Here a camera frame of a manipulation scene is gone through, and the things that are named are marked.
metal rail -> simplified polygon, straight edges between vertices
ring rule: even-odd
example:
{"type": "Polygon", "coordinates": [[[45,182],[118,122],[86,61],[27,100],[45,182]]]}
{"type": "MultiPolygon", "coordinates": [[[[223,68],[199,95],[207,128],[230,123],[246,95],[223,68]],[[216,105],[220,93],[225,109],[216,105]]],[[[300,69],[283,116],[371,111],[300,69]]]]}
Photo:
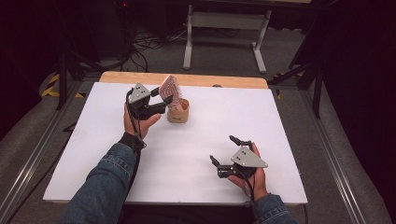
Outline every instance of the metal rail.
{"type": "Polygon", "coordinates": [[[356,202],[355,196],[353,195],[352,188],[350,187],[347,175],[345,174],[342,166],[337,160],[337,157],[334,155],[334,150],[332,149],[332,144],[330,143],[330,139],[320,121],[320,119],[316,118],[314,110],[312,108],[312,99],[309,95],[308,91],[300,91],[300,94],[303,98],[304,105],[309,111],[310,117],[313,121],[313,124],[317,130],[318,136],[322,142],[324,155],[327,163],[329,163],[330,169],[332,170],[332,175],[334,177],[335,183],[337,184],[338,189],[340,190],[341,196],[343,197],[344,203],[346,205],[346,209],[350,215],[350,218],[353,223],[356,224],[365,224],[363,214],[359,209],[358,203],[356,202]]]}
{"type": "Polygon", "coordinates": [[[0,223],[6,223],[9,216],[12,214],[14,208],[18,203],[18,200],[22,196],[30,179],[35,173],[35,169],[37,168],[44,153],[46,152],[47,147],[56,131],[56,128],[58,127],[59,122],[64,116],[64,112],[70,106],[70,102],[72,102],[74,96],[76,95],[76,93],[78,93],[78,89],[80,86],[81,82],[76,81],[70,85],[68,99],[66,100],[64,106],[60,110],[56,110],[53,114],[49,125],[47,126],[47,129],[43,132],[43,135],[35,146],[35,149],[32,152],[30,158],[21,169],[17,179],[11,187],[11,190],[8,192],[6,198],[3,200],[0,206],[0,223]]]}

denim sleeve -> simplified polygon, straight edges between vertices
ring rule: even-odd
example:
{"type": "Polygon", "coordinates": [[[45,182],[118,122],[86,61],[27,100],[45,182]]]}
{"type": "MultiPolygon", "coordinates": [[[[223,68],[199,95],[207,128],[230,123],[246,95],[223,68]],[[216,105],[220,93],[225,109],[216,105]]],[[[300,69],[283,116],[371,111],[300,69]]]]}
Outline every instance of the denim sleeve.
{"type": "Polygon", "coordinates": [[[117,223],[135,162],[130,147],[115,144],[90,171],[58,223],[117,223]]]}
{"type": "Polygon", "coordinates": [[[267,194],[257,200],[253,211],[258,218],[255,224],[289,224],[297,223],[290,215],[279,195],[267,194]]]}

white board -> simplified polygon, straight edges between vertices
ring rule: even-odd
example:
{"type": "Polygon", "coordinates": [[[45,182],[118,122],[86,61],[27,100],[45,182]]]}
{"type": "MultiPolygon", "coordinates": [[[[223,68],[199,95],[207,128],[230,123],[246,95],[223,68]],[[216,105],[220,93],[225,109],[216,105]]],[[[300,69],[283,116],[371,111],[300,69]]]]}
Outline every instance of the white board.
{"type": "MultiPolygon", "coordinates": [[[[134,85],[95,83],[44,194],[44,200],[68,202],[89,171],[118,142],[123,130],[123,104],[134,85]]],[[[145,85],[150,91],[157,86],[145,85]]],[[[286,204],[307,203],[304,187],[270,90],[181,87],[190,101],[187,123],[175,124],[166,114],[149,129],[138,172],[126,202],[163,204],[228,204],[248,201],[240,188],[218,178],[211,163],[233,164],[239,147],[229,139],[256,143],[269,192],[286,204]]],[[[161,101],[151,98],[150,104],[161,101]]]]}

hand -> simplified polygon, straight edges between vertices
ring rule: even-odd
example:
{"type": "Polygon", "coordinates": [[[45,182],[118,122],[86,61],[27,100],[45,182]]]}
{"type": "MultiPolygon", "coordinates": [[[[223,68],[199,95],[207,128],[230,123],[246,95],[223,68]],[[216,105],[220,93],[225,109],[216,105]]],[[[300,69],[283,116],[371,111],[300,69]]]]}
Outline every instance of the hand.
{"type": "MultiPolygon", "coordinates": [[[[161,114],[155,114],[151,116],[147,120],[140,120],[134,119],[134,124],[136,125],[136,129],[139,131],[139,123],[140,123],[140,134],[142,138],[145,138],[149,132],[149,127],[155,124],[161,118],[161,114]]],[[[128,109],[126,105],[124,105],[124,128],[126,133],[130,133],[134,136],[134,128],[132,127],[131,119],[129,117],[128,109]]]]}
{"type": "MultiPolygon", "coordinates": [[[[254,154],[260,157],[259,150],[256,147],[256,144],[252,144],[254,154]]],[[[236,186],[241,188],[246,195],[248,195],[247,190],[250,190],[248,187],[248,183],[236,175],[229,175],[228,179],[233,182],[236,186]]],[[[250,185],[254,188],[254,201],[256,202],[261,197],[264,197],[268,194],[267,188],[265,187],[265,172],[262,168],[257,168],[256,173],[248,180],[250,185]]]]}

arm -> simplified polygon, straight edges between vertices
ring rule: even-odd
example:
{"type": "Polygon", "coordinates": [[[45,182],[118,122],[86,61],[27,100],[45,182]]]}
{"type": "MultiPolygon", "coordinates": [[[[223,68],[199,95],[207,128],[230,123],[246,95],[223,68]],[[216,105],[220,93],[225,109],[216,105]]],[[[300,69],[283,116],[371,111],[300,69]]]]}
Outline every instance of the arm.
{"type": "MultiPolygon", "coordinates": [[[[253,143],[253,150],[260,157],[259,150],[253,143]]],[[[248,184],[245,180],[230,175],[228,179],[236,186],[248,194],[248,184]]],[[[249,179],[254,192],[253,211],[257,218],[255,223],[297,223],[290,215],[285,204],[278,195],[268,193],[265,186],[265,172],[262,168],[257,168],[256,173],[249,179]]]]}
{"type": "MultiPolygon", "coordinates": [[[[161,115],[140,121],[144,138],[161,115]]],[[[67,205],[58,223],[117,223],[128,195],[136,163],[134,131],[124,113],[125,134],[113,145],[87,176],[85,183],[67,205]]]]}

